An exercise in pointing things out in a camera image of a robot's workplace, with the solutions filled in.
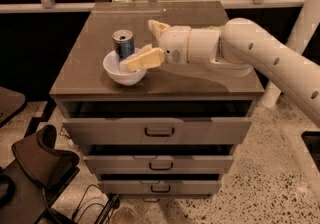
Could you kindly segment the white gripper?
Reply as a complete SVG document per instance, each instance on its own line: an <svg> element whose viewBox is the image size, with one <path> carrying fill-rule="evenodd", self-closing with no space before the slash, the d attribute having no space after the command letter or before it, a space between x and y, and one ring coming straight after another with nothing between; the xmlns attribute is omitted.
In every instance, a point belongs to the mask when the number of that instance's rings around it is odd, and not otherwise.
<svg viewBox="0 0 320 224"><path fill-rule="evenodd" d="M187 63L187 40L189 26L172 26L156 20L148 21L148 28L158 40L159 47L145 45L134 54L119 63L121 72L135 72L159 67L166 57L169 64L185 65Z"/></svg>

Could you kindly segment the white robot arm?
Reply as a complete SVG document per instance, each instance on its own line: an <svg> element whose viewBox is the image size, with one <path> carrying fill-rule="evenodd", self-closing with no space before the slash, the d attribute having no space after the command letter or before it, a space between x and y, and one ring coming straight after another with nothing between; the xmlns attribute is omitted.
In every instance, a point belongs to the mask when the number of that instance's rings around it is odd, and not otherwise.
<svg viewBox="0 0 320 224"><path fill-rule="evenodd" d="M148 44L122 60L123 72L168 64L202 64L221 74L246 76L256 69L320 126L320 66L279 42L245 18L229 20L221 29L171 26L148 22L158 45Z"/></svg>

